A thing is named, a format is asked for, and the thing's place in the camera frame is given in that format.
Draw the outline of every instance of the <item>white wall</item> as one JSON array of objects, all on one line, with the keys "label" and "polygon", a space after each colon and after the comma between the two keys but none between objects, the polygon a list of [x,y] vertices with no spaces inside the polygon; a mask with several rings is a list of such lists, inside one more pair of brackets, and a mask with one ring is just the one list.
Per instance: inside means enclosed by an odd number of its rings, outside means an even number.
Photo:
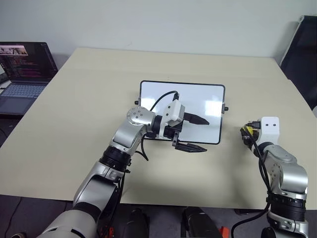
[{"label": "white wall", "polygon": [[316,0],[1,0],[0,41],[281,59]]}]

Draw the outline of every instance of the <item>laptop keyboard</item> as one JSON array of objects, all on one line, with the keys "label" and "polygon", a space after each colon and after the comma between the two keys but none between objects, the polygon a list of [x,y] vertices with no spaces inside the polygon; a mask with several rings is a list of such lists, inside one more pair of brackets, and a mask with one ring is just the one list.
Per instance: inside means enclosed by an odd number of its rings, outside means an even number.
[{"label": "laptop keyboard", "polygon": [[45,86],[10,84],[1,96],[19,98],[37,98]]}]

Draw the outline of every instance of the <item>wooden table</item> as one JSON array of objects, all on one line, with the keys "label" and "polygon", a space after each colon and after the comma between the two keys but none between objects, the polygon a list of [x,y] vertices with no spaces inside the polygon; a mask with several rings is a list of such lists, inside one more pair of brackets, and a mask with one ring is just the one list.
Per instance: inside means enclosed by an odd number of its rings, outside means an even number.
[{"label": "wooden table", "polygon": [[205,153],[145,141],[150,161],[133,156],[122,203],[263,208],[258,160],[239,129],[278,116],[279,143],[306,169],[307,208],[317,208],[316,118],[273,59],[88,48],[74,52],[0,149],[0,193],[72,200],[142,80],[223,84],[230,109],[221,143]]}]

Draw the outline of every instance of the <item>robotic arm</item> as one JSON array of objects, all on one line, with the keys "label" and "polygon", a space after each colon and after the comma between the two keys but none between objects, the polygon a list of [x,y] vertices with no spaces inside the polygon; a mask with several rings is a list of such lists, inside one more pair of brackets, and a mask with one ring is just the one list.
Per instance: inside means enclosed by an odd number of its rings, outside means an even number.
[{"label": "robotic arm", "polygon": [[259,157],[250,137],[256,140],[267,173],[270,175],[270,192],[267,213],[270,227],[263,229],[262,238],[308,238],[305,220],[308,177],[297,159],[277,145],[279,119],[263,117],[251,121],[241,129],[244,143]]},{"label": "robotic arm", "polygon": [[163,116],[143,107],[132,108],[103,156],[78,188],[73,208],[60,214],[39,238],[94,238],[97,220],[111,197],[118,192],[116,183],[119,184],[125,173],[129,173],[126,167],[131,165],[131,156],[145,135],[172,139],[172,145],[178,150],[206,151],[197,145],[179,143],[178,136],[184,120],[195,124],[209,124],[199,116],[185,113],[185,107],[178,101],[178,93],[175,94],[173,102],[165,108]]}]

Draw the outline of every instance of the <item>whiteboard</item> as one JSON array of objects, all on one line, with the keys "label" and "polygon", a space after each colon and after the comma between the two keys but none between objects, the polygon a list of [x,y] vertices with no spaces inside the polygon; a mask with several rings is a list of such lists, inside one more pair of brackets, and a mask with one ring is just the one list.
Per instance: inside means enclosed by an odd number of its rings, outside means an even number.
[{"label": "whiteboard", "polygon": [[[140,105],[149,110],[161,95],[174,90],[179,93],[179,101],[185,106],[186,113],[196,114],[210,123],[209,125],[196,125],[184,121],[179,140],[218,144],[221,136],[225,87],[220,84],[142,81],[140,85]],[[165,107],[172,102],[173,96],[174,94],[170,94],[162,98],[153,112],[162,115]]]}]

